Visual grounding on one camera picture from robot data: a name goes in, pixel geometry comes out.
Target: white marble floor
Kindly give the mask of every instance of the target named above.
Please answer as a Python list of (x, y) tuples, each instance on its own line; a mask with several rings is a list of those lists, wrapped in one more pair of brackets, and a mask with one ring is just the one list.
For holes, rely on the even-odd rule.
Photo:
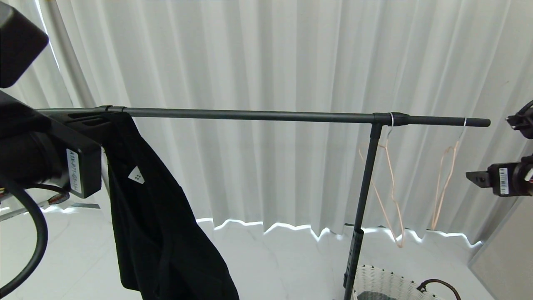
[[(94, 209), (49, 209), (50, 242), (41, 265), (6, 300), (140, 300), (120, 285), (112, 227)], [(319, 238), (302, 226), (275, 227), (263, 234), (261, 224), (227, 222), (201, 227), (224, 256), (242, 300), (342, 299), (342, 280), (351, 228), (343, 235), (324, 230)], [(0, 285), (18, 273), (31, 256), (35, 230), (28, 215), (0, 223)], [(477, 247), (462, 236), (428, 233), (407, 236), (397, 248), (383, 229), (365, 234), (362, 264), (375, 265), (415, 282), (439, 278), (454, 285), (463, 299), (491, 300), (467, 267)], [(452, 300), (440, 286), (429, 290)]]

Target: basket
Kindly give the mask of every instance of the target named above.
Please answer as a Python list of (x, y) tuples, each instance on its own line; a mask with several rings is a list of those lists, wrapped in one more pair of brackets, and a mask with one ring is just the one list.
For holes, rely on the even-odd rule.
[(437, 282), (451, 289), (457, 300), (459, 293), (453, 286), (439, 279), (429, 279), (420, 285), (403, 276), (374, 266), (358, 266), (353, 286), (354, 300), (444, 300), (426, 291), (428, 283)]

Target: barcode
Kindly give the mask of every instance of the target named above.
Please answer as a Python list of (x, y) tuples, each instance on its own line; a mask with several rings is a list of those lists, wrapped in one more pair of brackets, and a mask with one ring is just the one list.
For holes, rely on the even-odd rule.
[(509, 180), (507, 178), (507, 168), (500, 168), (500, 194), (509, 195)]

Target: brown handle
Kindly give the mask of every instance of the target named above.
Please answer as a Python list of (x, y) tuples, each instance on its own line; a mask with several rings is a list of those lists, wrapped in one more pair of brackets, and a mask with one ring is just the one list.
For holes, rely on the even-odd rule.
[(440, 280), (440, 279), (428, 279), (428, 280), (422, 282), (422, 283), (420, 284), (420, 286), (418, 286), (416, 289), (419, 290), (419, 291), (427, 291), (427, 290), (426, 290), (426, 286), (427, 286), (427, 284), (428, 284), (428, 283), (432, 283), (432, 282), (436, 282), (436, 283), (440, 283), (440, 284), (442, 284), (442, 285), (445, 285), (446, 287), (448, 287), (449, 289), (451, 289), (452, 292), (454, 292), (454, 295), (455, 295), (455, 297), (457, 298), (457, 300), (461, 300), (461, 297), (459, 296), (459, 293), (457, 292), (457, 290), (456, 290), (453, 286), (451, 286), (451, 284), (449, 284), (449, 283), (447, 283), (447, 282), (445, 282), (445, 281), (442, 281), (442, 280)]

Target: clothes rack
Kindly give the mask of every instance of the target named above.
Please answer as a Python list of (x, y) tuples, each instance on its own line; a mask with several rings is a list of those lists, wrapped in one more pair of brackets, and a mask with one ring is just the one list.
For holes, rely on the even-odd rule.
[(126, 112), (133, 117), (169, 117), (184, 119), (217, 119), (217, 120), (258, 120), (258, 121), (295, 121), (295, 122), (327, 122), (327, 123), (365, 123), (371, 124), (370, 142), (363, 172), (359, 203), (357, 205), (356, 219), (354, 222), (352, 241), (346, 272), (344, 273), (344, 300), (350, 300), (356, 278), (357, 263), (361, 253), (364, 232), (361, 228), (365, 206), (370, 188), (370, 180), (376, 160), (379, 138), (383, 126), (403, 126), (409, 124), (489, 127), (489, 119), (464, 118), (464, 117), (435, 117), (435, 116), (410, 116), (403, 113), (314, 113), (314, 112), (274, 112), (253, 110), (212, 110), (212, 109), (173, 109), (173, 108), (130, 108), (120, 106), (100, 106), (96, 108), (60, 108), (39, 109), (43, 114), (78, 114), (78, 113), (103, 113)]

